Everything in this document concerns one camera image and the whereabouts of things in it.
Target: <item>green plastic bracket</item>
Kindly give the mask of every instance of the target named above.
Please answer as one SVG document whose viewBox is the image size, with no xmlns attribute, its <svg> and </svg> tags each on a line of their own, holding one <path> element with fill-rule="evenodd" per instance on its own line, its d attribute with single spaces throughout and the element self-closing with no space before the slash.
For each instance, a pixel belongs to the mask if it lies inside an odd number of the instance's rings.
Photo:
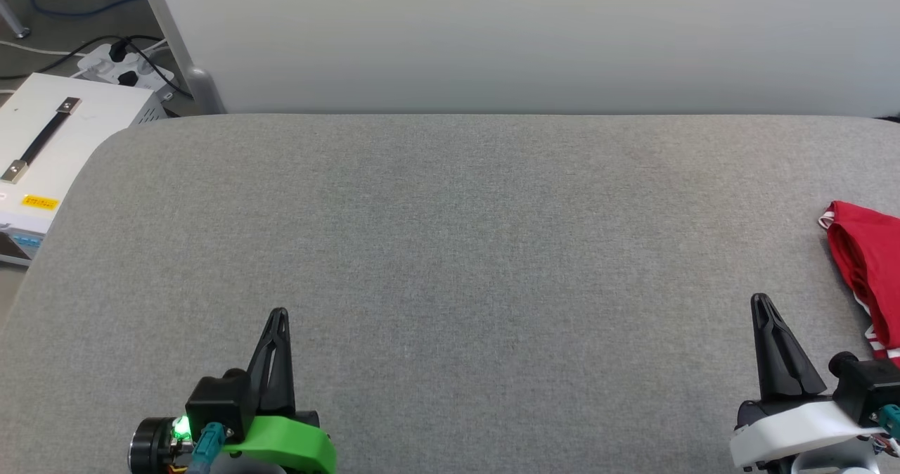
<svg viewBox="0 0 900 474">
<path fill-rule="evenodd" d="M 896 439 L 900 433 L 900 407 L 894 404 L 882 407 L 881 412 L 878 413 L 878 425 Z"/>
<path fill-rule="evenodd" d="M 255 417 L 244 442 L 225 444 L 222 452 L 241 452 L 258 461 L 311 474 L 334 474 L 337 463 L 334 444 L 327 433 L 283 416 Z"/>
</svg>

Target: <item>gray floor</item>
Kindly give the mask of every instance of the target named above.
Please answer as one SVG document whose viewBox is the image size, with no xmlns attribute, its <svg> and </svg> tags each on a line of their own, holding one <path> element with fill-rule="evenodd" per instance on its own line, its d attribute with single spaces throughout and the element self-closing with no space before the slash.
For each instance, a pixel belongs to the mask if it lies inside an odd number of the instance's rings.
<svg viewBox="0 0 900 474">
<path fill-rule="evenodd" d="M 80 19 L 60 19 L 40 15 L 32 9 L 29 0 L 7 1 L 19 16 L 20 21 L 32 29 L 32 35 L 26 39 L 16 39 L 6 24 L 0 22 L 0 41 L 15 41 L 17 44 L 36 49 L 71 51 L 85 41 L 104 34 L 118 36 L 147 34 L 162 37 L 160 26 L 155 21 L 147 1 L 144 0 L 117 6 L 108 12 L 100 13 L 100 15 Z M 90 11 L 117 0 L 37 1 L 45 9 L 76 13 Z M 149 45 L 151 41 L 142 41 L 141 43 Z M 0 45 L 0 77 L 29 73 L 53 63 L 57 58 Z M 176 73 L 178 71 L 173 58 L 167 53 L 154 57 L 154 61 L 168 70 L 176 71 Z M 78 71 L 76 63 L 76 60 L 70 60 L 54 70 L 49 70 L 48 73 L 70 76 Z M 0 89 L 15 89 L 22 82 L 23 80 L 0 80 Z M 6 101 L 7 98 L 8 96 L 0 95 L 0 103 Z M 181 95 L 176 94 L 174 99 L 165 103 L 165 106 L 178 115 L 197 114 L 194 103 Z M 6 320 L 6 315 L 13 304 L 13 298 L 15 298 L 23 276 L 25 276 L 25 270 L 0 266 L 0 324 Z"/>
</svg>

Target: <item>red cloth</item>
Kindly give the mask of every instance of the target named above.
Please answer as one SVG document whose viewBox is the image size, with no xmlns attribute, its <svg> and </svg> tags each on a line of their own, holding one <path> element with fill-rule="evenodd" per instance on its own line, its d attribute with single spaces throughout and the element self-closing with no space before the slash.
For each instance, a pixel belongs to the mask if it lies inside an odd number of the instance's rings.
<svg viewBox="0 0 900 474">
<path fill-rule="evenodd" d="M 900 347 L 900 219 L 833 202 L 828 227 L 832 256 L 857 299 L 868 305 L 878 342 Z"/>
</svg>

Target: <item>white robot part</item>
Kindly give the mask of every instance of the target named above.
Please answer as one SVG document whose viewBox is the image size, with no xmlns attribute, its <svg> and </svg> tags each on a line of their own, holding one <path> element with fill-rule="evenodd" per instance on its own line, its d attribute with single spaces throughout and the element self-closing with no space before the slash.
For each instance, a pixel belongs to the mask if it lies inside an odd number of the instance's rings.
<svg viewBox="0 0 900 474">
<path fill-rule="evenodd" d="M 884 431 L 880 427 L 862 428 L 833 401 L 812 402 L 738 429 L 731 440 L 732 459 L 735 467 L 748 467 L 758 461 L 774 461 L 805 451 L 812 454 L 814 449 L 853 440 L 867 448 L 874 465 L 871 444 L 856 438 Z"/>
</svg>

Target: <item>white metal case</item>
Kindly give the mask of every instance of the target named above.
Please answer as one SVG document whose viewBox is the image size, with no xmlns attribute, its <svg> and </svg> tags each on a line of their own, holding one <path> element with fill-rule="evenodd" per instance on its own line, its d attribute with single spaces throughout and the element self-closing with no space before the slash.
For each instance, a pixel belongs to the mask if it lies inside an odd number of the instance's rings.
<svg viewBox="0 0 900 474">
<path fill-rule="evenodd" d="M 81 100 L 15 184 L 0 182 L 0 262 L 30 265 L 81 166 L 110 135 L 167 118 L 149 89 L 33 74 L 0 106 L 0 167 L 18 160 L 67 97 Z"/>
</svg>

